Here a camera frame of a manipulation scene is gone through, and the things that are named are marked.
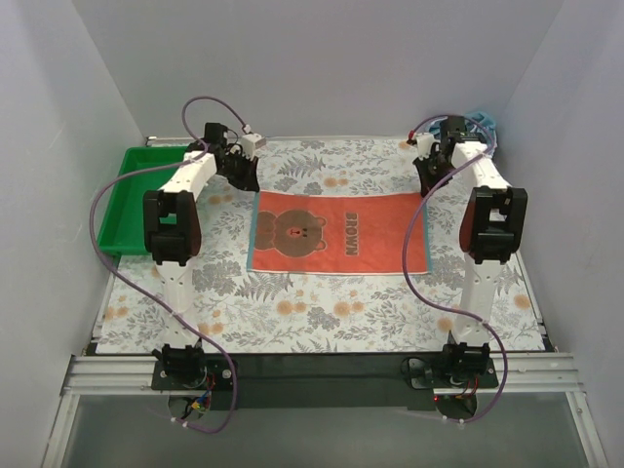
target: floral tablecloth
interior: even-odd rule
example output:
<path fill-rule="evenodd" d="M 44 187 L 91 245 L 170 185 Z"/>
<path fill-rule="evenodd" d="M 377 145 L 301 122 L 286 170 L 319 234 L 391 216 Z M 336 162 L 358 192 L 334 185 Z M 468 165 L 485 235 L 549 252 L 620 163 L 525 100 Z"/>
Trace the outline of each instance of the floral tablecloth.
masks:
<path fill-rule="evenodd" d="M 419 190 L 414 150 L 395 139 L 270 141 L 261 150 L 260 186 L 309 195 L 371 195 Z M 420 290 L 459 303 L 464 260 L 457 234 L 468 198 L 452 181 L 428 209 L 433 269 L 414 275 Z M 198 200 L 203 245 L 193 285 L 203 333 L 233 353 L 440 350 L 451 315 L 419 302 L 402 276 L 333 276 L 246 271 L 253 193 L 213 177 Z M 161 284 L 149 257 L 126 256 L 120 270 L 150 291 Z M 116 282 L 98 353 L 149 353 L 162 346 L 160 308 Z M 505 267 L 491 317 L 509 350 L 544 349 L 523 272 Z M 497 349 L 495 342 L 492 349 Z"/>

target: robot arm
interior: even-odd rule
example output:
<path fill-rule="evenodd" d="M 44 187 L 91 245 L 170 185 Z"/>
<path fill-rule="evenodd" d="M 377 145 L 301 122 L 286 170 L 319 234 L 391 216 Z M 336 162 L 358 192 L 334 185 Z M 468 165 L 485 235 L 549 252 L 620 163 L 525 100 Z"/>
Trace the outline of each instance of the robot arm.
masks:
<path fill-rule="evenodd" d="M 206 124 L 202 140 L 209 146 L 191 143 L 184 153 L 189 164 L 177 169 L 174 176 L 159 190 L 143 196 L 143 228 L 145 247 L 152 254 L 161 277 L 165 302 L 184 320 L 197 329 L 193 305 L 195 292 L 192 273 L 195 256 L 201 249 L 202 233 L 196 201 L 208 180 L 214 175 L 225 176 L 236 188 L 259 191 L 257 157 L 254 151 L 264 140 L 257 134 L 243 136 L 243 143 L 227 143 L 227 127 Z M 166 316 L 165 342 L 175 348 L 193 345 L 197 338 L 169 314 Z"/>
<path fill-rule="evenodd" d="M 411 143 L 418 149 L 414 164 L 423 196 L 455 167 L 487 149 L 482 136 L 466 130 L 463 117 L 448 117 L 442 122 L 440 142 L 431 134 L 420 134 Z M 470 165 L 461 176 L 471 195 L 459 230 L 459 244 L 466 260 L 460 308 L 489 321 L 504 265 L 520 246 L 527 192 L 512 187 L 489 157 Z M 477 321 L 457 316 L 450 341 L 481 347 L 489 342 L 489 337 Z"/>

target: teal stripe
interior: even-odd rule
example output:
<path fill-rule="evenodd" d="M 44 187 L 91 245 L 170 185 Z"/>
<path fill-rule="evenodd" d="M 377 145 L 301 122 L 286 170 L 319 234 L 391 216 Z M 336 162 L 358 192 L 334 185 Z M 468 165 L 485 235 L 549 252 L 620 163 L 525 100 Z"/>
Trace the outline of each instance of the teal stripe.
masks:
<path fill-rule="evenodd" d="M 431 273 L 433 270 L 433 264 L 431 262 L 431 249 L 429 249 L 429 215 L 428 207 L 425 205 L 422 211 L 422 222 L 424 222 L 423 230 L 425 231 L 425 251 L 427 252 L 427 272 Z"/>
<path fill-rule="evenodd" d="M 247 271 L 254 268 L 255 229 L 257 227 L 257 208 L 260 204 L 260 193 L 255 194 L 253 200 L 252 232 L 250 232 L 250 249 L 247 252 Z"/>

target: gray wall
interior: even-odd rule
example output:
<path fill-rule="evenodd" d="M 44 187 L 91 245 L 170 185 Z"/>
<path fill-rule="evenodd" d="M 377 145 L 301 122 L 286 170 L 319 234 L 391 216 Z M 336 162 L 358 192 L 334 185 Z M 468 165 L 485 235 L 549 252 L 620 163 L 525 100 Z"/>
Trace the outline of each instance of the gray wall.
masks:
<path fill-rule="evenodd" d="M 0 464 L 41 463 L 106 275 L 90 199 L 140 133 L 69 0 L 0 6 Z"/>
<path fill-rule="evenodd" d="M 624 466 L 624 7 L 566 0 L 501 122 L 529 194 L 523 254 L 546 326 L 574 352 L 611 466 Z"/>
<path fill-rule="evenodd" d="M 563 0 L 74 3 L 143 134 L 174 137 L 198 94 L 269 136 L 398 135 L 441 111 L 497 115 Z M 196 127 L 200 115 L 233 123 L 203 105 Z"/>

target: green basket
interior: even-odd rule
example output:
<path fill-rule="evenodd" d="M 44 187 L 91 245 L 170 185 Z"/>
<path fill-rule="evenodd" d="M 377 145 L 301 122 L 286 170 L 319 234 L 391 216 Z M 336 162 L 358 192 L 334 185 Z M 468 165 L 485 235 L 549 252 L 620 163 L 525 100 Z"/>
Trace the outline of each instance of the green basket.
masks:
<path fill-rule="evenodd" d="M 119 175 L 139 169 L 156 168 L 182 161 L 185 146 L 130 148 Z M 143 194 L 158 190 L 176 172 L 166 169 L 135 175 L 113 187 L 97 243 L 110 255 L 147 255 L 143 240 Z"/>

